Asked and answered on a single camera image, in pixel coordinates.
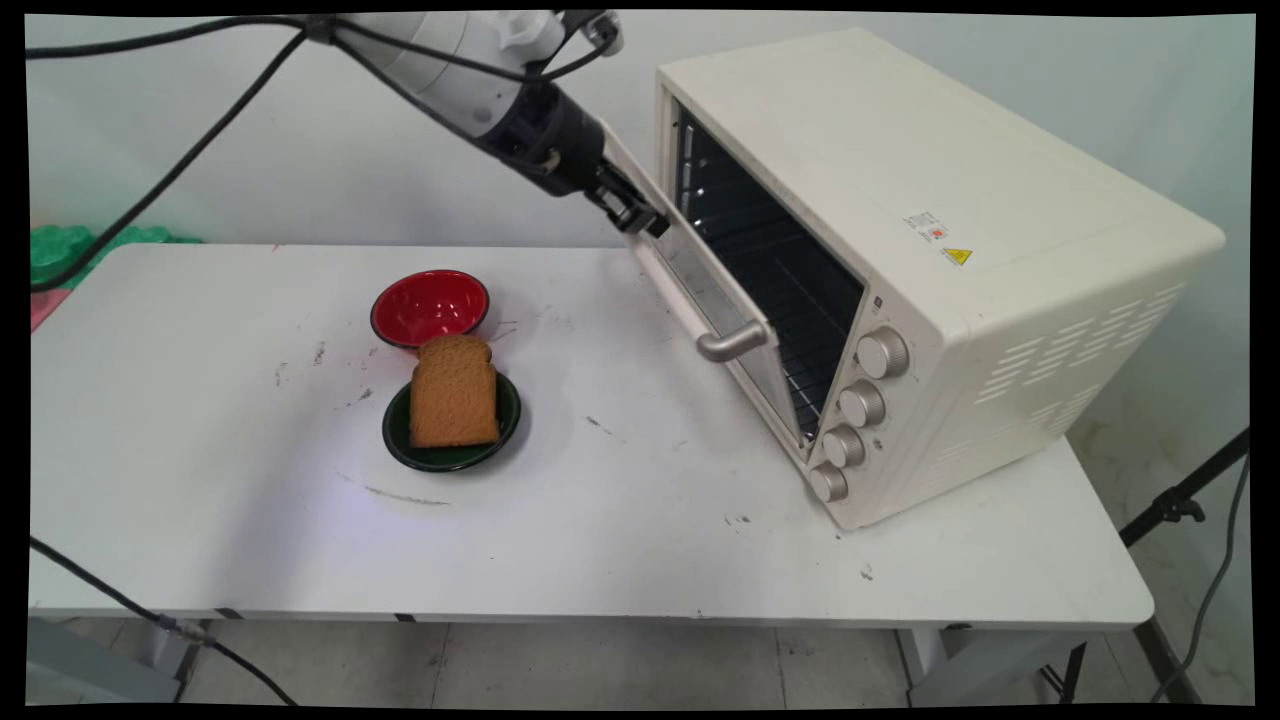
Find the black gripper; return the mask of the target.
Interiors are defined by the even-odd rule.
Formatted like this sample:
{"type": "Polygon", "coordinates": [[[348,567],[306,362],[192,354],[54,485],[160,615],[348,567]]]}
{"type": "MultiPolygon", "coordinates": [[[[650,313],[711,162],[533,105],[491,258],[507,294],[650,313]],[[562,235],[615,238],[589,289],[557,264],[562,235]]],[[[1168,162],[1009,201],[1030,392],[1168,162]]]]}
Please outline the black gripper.
{"type": "Polygon", "coordinates": [[[554,83],[522,85],[477,145],[553,197],[584,196],[621,233],[660,238],[669,220],[612,161],[599,120],[554,83]]]}

